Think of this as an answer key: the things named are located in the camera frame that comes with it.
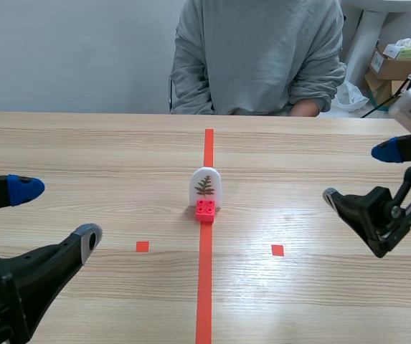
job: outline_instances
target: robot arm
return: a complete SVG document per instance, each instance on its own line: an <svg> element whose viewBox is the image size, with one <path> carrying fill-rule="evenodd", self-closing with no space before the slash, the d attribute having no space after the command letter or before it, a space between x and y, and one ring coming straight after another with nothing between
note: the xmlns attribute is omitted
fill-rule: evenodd
<svg viewBox="0 0 411 344"><path fill-rule="evenodd" d="M411 89L390 109L393 117L411 132ZM386 163L411 161L411 135L393 138L372 150L372 156ZM392 198L388 188L376 187L366 196L343 196L329 188L323 193L325 202L382 258L392 251L411 229L411 204L402 208L411 189L411 168L403 184Z"/></svg>
<svg viewBox="0 0 411 344"><path fill-rule="evenodd" d="M35 178L0 176L0 208L30 202L44 191ZM0 344L30 341L47 309L102 238L96 224L77 228L59 244L0 258Z"/></svg>

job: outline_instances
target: wooden table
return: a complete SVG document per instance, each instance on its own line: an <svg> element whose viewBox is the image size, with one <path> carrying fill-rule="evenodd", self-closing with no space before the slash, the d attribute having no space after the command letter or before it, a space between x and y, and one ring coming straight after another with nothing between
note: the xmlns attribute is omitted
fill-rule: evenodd
<svg viewBox="0 0 411 344"><path fill-rule="evenodd" d="M0 210L0 254L58 243L87 222L104 231L32 342L194 343L199 225L186 206L205 128L225 189L213 343L411 343L411 233L374 258L321 198L332 186L400 185L409 165L369 154L405 133L393 120L0 113L0 174L47 185ZM135 253L143 240L151 251Z"/></svg>

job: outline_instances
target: sink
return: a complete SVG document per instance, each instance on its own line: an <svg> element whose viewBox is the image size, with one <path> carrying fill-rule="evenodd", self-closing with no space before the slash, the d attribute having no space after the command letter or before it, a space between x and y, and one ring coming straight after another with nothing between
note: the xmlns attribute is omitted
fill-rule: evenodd
<svg viewBox="0 0 411 344"><path fill-rule="evenodd" d="M411 0L342 0L358 9L371 12L408 12L411 11Z"/></svg>
<svg viewBox="0 0 411 344"><path fill-rule="evenodd" d="M359 86L388 13L411 11L411 0L342 0L342 2L363 10L362 21L346 58L346 80Z"/></svg>

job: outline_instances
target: blue gripper tip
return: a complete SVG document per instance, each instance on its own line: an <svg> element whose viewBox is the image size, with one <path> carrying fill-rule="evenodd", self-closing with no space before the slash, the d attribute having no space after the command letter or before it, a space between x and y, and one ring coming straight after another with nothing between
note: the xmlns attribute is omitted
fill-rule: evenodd
<svg viewBox="0 0 411 344"><path fill-rule="evenodd" d="M388 142L377 145L372 149L371 155L374 159L385 163L402 163L400 151L398 150L397 138L393 138Z"/></svg>
<svg viewBox="0 0 411 344"><path fill-rule="evenodd" d="M12 174L7 177L7 186L11 206L19 206L20 204L37 199L45 189L44 184L39 179L31 178L25 183L20 180L19 176Z"/></svg>

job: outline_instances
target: plastic bag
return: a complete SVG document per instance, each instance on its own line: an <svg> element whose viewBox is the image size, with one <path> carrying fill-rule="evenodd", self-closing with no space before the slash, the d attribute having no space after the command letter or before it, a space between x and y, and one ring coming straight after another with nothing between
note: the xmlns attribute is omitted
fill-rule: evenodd
<svg viewBox="0 0 411 344"><path fill-rule="evenodd" d="M338 87L337 95L331 105L352 113L364 107L368 102L369 99L363 96L357 86L346 81Z"/></svg>

